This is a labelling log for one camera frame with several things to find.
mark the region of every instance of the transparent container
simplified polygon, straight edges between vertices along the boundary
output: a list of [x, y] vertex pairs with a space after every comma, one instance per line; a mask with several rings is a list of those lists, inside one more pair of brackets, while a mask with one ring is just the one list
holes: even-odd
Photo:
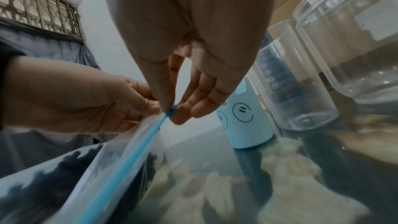
[[314, 129], [339, 116], [291, 21], [268, 28], [249, 74], [282, 129]]
[[293, 17], [335, 90], [359, 104], [398, 100], [398, 0], [303, 0]]

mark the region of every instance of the hand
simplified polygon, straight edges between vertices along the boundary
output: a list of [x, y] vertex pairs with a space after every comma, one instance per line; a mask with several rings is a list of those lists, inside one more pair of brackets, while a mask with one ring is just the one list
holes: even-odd
[[252, 66], [273, 0], [107, 0], [127, 49], [163, 111], [175, 100], [184, 58], [191, 82], [172, 117], [182, 124], [217, 109]]
[[160, 112], [148, 85], [79, 64], [18, 57], [7, 69], [3, 126], [120, 133]]

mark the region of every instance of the light blue container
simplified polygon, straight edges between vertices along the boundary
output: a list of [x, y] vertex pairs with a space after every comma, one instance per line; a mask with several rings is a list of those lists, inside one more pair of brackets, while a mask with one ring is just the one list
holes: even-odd
[[254, 147], [270, 140], [274, 135], [247, 77], [218, 108], [217, 116], [233, 148]]

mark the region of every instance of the window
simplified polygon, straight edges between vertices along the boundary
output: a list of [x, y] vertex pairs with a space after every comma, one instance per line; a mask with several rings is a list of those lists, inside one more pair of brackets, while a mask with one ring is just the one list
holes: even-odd
[[76, 8], [63, 0], [0, 0], [0, 17], [82, 37]]

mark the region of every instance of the curtain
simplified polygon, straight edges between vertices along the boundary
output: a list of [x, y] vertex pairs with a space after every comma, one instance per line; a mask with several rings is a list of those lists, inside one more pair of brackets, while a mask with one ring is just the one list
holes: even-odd
[[[74, 35], [0, 18], [0, 41], [29, 57], [69, 61], [99, 69], [83, 40]], [[93, 138], [85, 135], [65, 137], [28, 129], [4, 129], [0, 132], [0, 178], [90, 144]]]

